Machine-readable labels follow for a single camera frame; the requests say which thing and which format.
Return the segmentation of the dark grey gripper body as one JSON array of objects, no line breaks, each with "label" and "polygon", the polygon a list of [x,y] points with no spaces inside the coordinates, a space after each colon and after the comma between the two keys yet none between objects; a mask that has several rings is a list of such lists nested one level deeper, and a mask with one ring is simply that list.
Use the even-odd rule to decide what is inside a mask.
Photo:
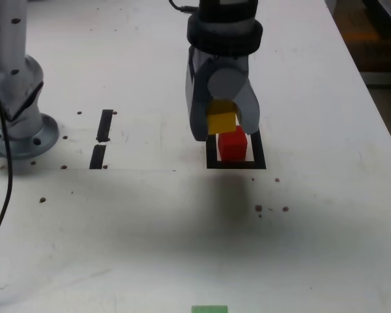
[{"label": "dark grey gripper body", "polygon": [[248,56],[231,58],[211,55],[195,49],[195,71],[197,72],[209,59],[212,59],[214,63],[223,63],[236,67],[242,72],[249,72]]}]

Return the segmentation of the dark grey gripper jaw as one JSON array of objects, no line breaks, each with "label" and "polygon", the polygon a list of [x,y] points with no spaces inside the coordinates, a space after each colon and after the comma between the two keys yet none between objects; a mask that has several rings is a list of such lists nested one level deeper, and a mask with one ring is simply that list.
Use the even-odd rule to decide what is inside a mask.
[{"label": "dark grey gripper jaw", "polygon": [[207,109],[212,100],[208,82],[214,70],[212,55],[190,46],[185,81],[185,97],[190,130],[194,139],[205,142],[209,136]]}]

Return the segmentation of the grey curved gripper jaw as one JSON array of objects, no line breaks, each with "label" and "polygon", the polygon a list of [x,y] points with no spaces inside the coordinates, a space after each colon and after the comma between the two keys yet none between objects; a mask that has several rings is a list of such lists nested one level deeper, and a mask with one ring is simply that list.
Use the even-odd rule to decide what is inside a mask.
[{"label": "grey curved gripper jaw", "polygon": [[208,115],[235,113],[247,135],[259,130],[259,102],[247,72],[219,68],[210,76],[207,87],[212,96]]}]

